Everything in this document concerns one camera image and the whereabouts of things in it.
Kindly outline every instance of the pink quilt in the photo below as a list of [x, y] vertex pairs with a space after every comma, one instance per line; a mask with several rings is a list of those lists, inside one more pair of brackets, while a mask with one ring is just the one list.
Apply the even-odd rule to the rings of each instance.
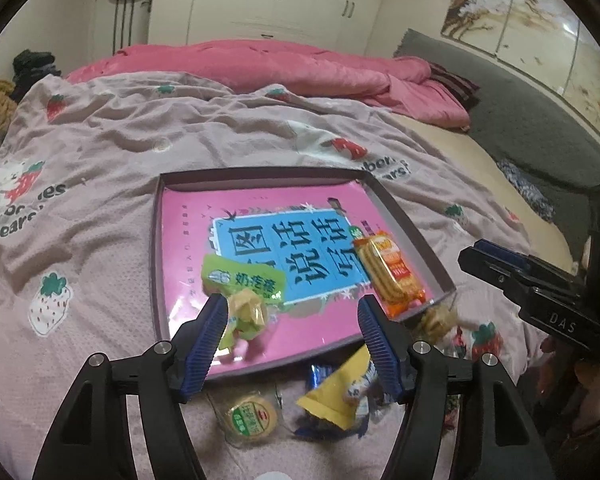
[[273, 83], [305, 97], [346, 97], [443, 128], [466, 128], [469, 115], [419, 57], [340, 54], [287, 41], [218, 40], [189, 46], [134, 45], [71, 72], [70, 82], [129, 72], [187, 72], [237, 93]]

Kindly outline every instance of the green snack wrapper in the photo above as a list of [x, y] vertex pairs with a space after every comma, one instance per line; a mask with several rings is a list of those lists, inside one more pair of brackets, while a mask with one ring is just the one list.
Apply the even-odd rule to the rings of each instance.
[[227, 298], [229, 320], [218, 348], [232, 348], [234, 334], [251, 340], [267, 324], [267, 305], [283, 307], [286, 276], [265, 264], [242, 264], [217, 254], [205, 255], [201, 272], [204, 291]]

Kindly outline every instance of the blue patterned cloth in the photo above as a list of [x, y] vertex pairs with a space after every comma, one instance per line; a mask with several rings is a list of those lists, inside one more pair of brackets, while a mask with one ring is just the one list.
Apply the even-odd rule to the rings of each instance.
[[504, 158], [503, 160], [496, 163], [500, 171], [504, 173], [507, 180], [511, 183], [516, 191], [520, 193], [525, 202], [529, 204], [540, 218], [547, 222], [553, 222], [555, 216], [554, 206], [552, 206], [547, 198], [540, 192], [540, 190], [530, 183], [518, 169], [516, 165]]

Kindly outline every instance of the human hand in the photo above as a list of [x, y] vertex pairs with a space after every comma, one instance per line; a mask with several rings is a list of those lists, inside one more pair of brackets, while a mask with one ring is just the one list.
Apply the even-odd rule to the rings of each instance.
[[[548, 337], [540, 345], [540, 349], [547, 354], [555, 352], [555, 348], [555, 339], [552, 337]], [[552, 365], [552, 359], [549, 358], [540, 367], [540, 377], [538, 380], [538, 391], [540, 394], [545, 389], [551, 387], [555, 381]], [[573, 421], [571, 427], [574, 433], [580, 433], [596, 426], [600, 422], [600, 361], [591, 362], [581, 359], [576, 362], [573, 370], [578, 378], [578, 382], [587, 391], [580, 405], [578, 416]]]

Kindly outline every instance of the orange biscuit wrapper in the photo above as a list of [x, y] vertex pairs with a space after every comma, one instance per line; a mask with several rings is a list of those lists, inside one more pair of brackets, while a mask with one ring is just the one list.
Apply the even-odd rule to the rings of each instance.
[[388, 233], [353, 240], [353, 246], [371, 284], [382, 299], [387, 316], [395, 318], [406, 311], [413, 301], [426, 301], [426, 294], [418, 277], [411, 272], [402, 258], [398, 245]]

